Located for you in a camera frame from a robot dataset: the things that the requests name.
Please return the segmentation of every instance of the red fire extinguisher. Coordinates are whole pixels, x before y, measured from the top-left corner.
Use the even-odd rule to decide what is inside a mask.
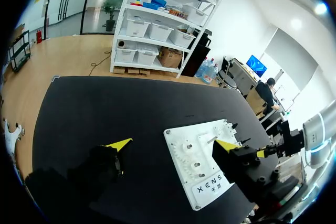
[[[41,43],[42,42],[42,31],[41,30],[37,30],[36,31],[36,42],[37,43]]]

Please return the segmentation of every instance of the blue screen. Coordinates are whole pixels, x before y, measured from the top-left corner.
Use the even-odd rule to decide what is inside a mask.
[[[246,65],[248,65],[257,76],[261,77],[267,68],[253,55],[248,59]]]

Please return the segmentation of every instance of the person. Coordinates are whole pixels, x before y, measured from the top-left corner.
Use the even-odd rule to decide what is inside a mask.
[[[273,101],[273,94],[272,94],[271,89],[274,87],[274,85],[275,85],[275,79],[269,78],[266,83],[261,82],[256,86],[256,91],[258,92],[260,97],[265,102],[267,102],[267,107],[264,111],[265,115],[271,112],[272,109],[275,109],[275,110],[280,109],[280,106],[275,105]]]

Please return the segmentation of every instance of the white storage bin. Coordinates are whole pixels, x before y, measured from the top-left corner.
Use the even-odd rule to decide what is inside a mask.
[[[190,6],[190,5],[183,5],[182,11],[188,15],[187,16],[188,21],[194,24],[197,24],[199,26],[202,25],[203,20],[208,16],[201,10],[197,9],[194,6]]]
[[[139,44],[138,64],[152,65],[159,51],[156,46],[149,44]]]
[[[150,23],[150,21],[141,17],[128,17],[126,35],[143,38]]]
[[[177,28],[175,28],[169,35],[170,40],[177,46],[187,48],[190,43],[196,38],[192,34],[186,34]]]
[[[156,20],[149,26],[149,37],[159,41],[166,41],[172,30],[174,28]]]
[[[117,62],[132,62],[137,50],[137,43],[133,41],[126,41],[123,48],[117,48],[117,55],[115,60]]]

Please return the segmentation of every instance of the ceiling light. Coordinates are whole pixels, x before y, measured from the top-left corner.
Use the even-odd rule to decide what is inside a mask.
[[[320,3],[315,7],[315,13],[317,15],[324,14],[326,11],[327,11],[327,6],[325,5],[325,3]]]
[[[302,21],[297,18],[292,19],[290,23],[295,30],[299,30],[302,27]]]

